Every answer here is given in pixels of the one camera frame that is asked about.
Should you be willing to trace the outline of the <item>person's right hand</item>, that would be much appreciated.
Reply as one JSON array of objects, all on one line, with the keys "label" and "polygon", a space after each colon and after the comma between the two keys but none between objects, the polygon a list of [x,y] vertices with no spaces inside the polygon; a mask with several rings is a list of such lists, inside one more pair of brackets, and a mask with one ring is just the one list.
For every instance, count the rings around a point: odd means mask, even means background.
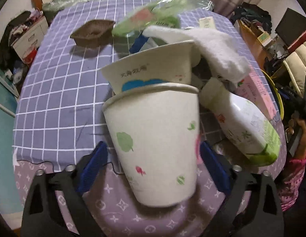
[{"label": "person's right hand", "polygon": [[294,159],[306,158],[306,122],[302,119],[292,118],[289,120],[289,133],[292,144],[289,153]]}]

